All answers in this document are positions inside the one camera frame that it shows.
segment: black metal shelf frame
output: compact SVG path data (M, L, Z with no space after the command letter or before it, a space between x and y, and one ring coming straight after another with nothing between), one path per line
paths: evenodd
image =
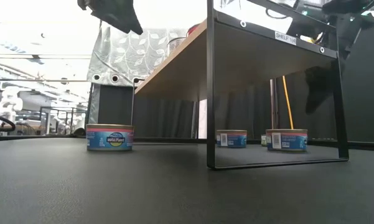
M317 21L311 17L300 14L299 12L288 9L284 6L271 2L269 0L248 0L253 4L257 4L285 16L289 16L294 20L298 20L300 23L305 23L311 26L317 26L323 31L327 31L330 35L335 35L337 40L336 28L327 25L321 21ZM247 32L251 32L252 35L262 35L267 38L274 39L274 30L267 29L265 27L257 26L256 24L249 24L245 21L239 21L234 17L227 16L214 9L213 0L207 0L207 167L213 170L228 170L228 169L247 169L247 168L259 168L259 167L273 167L273 166L290 166L299 164L317 164L325 162L345 162L348 161L348 142L347 142L347 130L345 125L344 106L343 106L343 93L340 76L340 63L338 58L339 44L334 43L330 46L331 49L327 49L315 44L304 42L297 38L296 47L300 47L305 50L310 50L334 58L333 63L338 66L335 67L335 71L339 75L335 75L333 78L333 94L334 94L334 107L335 107L335 120L336 120L336 132L337 132L337 147L339 150L339 158L337 159L323 159L323 160L308 160L308 161L294 161L294 162L270 162L270 163L259 163L259 164L245 164L235 166L217 166L216 165L216 139L215 139L215 23L226 24L236 29L243 29Z

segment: barcode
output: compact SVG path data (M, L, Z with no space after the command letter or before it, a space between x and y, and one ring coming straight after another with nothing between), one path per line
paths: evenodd
M282 149L281 133L273 133L273 149Z
M227 134L221 134L221 139L222 139L221 145L228 146Z

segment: wild planet logo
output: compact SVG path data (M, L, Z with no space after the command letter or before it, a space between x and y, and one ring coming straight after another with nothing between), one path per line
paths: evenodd
M124 137L121 133L112 133L109 137L106 137L106 142L113 147L119 147L124 143Z

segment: white robot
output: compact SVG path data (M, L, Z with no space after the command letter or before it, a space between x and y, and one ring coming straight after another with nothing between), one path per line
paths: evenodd
M1 93L0 116L15 123L16 111L22 110L24 102L18 98L21 89L17 86L7 86Z

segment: red object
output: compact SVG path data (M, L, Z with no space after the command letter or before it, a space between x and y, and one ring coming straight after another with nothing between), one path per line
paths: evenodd
M199 26L199 24L196 24L188 29L187 37Z

